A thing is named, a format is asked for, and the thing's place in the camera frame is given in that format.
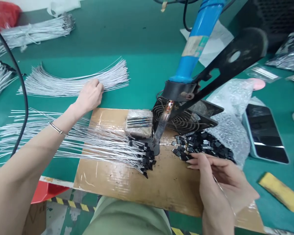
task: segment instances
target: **yellow sponge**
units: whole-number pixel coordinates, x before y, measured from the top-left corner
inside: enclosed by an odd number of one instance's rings
[[[273,174],[267,172],[259,181],[259,184],[294,212],[294,191],[279,181]]]

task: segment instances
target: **black cable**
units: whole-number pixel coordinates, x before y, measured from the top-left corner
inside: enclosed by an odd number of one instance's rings
[[[231,0],[227,5],[225,5],[223,10],[221,11],[221,14],[224,13],[234,2],[235,0]]]
[[[22,136],[23,136],[23,133],[24,133],[24,130],[25,130],[25,127],[26,127],[26,123],[27,123],[27,119],[28,119],[28,101],[27,101],[27,93],[26,93],[26,88],[25,88],[25,83],[24,83],[24,79],[23,79],[23,76],[22,76],[22,73],[20,71],[20,68],[19,66],[17,65],[16,63],[16,60],[9,48],[9,46],[7,45],[6,41],[4,40],[4,38],[2,37],[1,33],[0,33],[0,41],[2,42],[4,48],[6,49],[7,53],[9,54],[13,64],[14,64],[14,67],[15,67],[15,70],[16,70],[16,73],[17,75],[19,76],[19,79],[20,79],[20,82],[21,82],[21,86],[22,86],[22,91],[23,91],[23,96],[24,96],[24,105],[25,105],[25,117],[24,117],[24,123],[23,123],[23,126],[22,126],[22,129],[21,129],[21,132],[19,134],[19,137],[17,138],[17,141],[15,143],[15,146],[14,146],[14,149],[11,153],[11,156],[12,157],[16,150],[17,150],[17,147],[19,146],[20,144],[20,141],[22,139]]]
[[[154,0],[155,2],[157,3],[160,3],[162,4],[163,1],[160,1],[160,0]],[[184,12],[183,12],[183,25],[184,25],[184,28],[187,30],[187,31],[192,31],[192,29],[188,28],[187,27],[187,24],[186,24],[186,11],[187,11],[187,6],[188,4],[191,4],[191,3],[194,3],[194,2],[197,2],[198,0],[192,0],[190,2],[188,2],[188,0],[180,0],[180,1],[170,1],[168,2],[168,4],[172,4],[172,3],[184,3]],[[224,13],[233,3],[235,2],[235,0],[231,0],[227,5],[225,5],[225,7],[223,8],[222,13]]]
[[[186,11],[187,11],[187,6],[188,6],[188,0],[185,0],[185,5],[184,5],[184,12],[183,12],[183,24],[184,24],[184,28],[187,31],[192,31],[192,29],[188,28],[186,25]]]
[[[156,3],[159,3],[159,4],[162,4],[163,3],[163,0],[161,1],[161,0],[154,0]],[[191,3],[194,3],[194,2],[197,2],[197,1],[199,1],[199,0],[191,0],[190,2],[189,2],[189,4],[191,4]],[[167,4],[172,4],[172,3],[185,3],[185,0],[174,0],[174,1],[168,1],[168,3]]]

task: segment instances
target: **smartphone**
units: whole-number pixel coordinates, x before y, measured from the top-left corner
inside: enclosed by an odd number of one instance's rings
[[[249,104],[243,115],[243,125],[251,142],[251,156],[288,164],[282,139],[268,107]]]

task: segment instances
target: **fan grille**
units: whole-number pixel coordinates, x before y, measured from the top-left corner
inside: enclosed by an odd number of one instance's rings
[[[154,121],[158,122],[165,109],[166,102],[158,99],[154,108]],[[172,121],[167,123],[167,127],[177,131],[180,134],[195,132],[200,130],[201,123],[200,118],[197,114],[190,110],[185,110],[178,116],[175,116]]]

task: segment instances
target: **floor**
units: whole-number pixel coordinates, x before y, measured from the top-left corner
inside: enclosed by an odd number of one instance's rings
[[[58,197],[72,200],[88,206],[97,205],[97,195],[79,190],[70,189]],[[202,234],[201,219],[175,212],[169,212],[172,227]],[[81,235],[92,219],[93,213],[81,209],[68,207],[56,202],[47,202],[47,228],[42,235]],[[236,228],[236,235],[257,235],[260,233],[251,232]]]

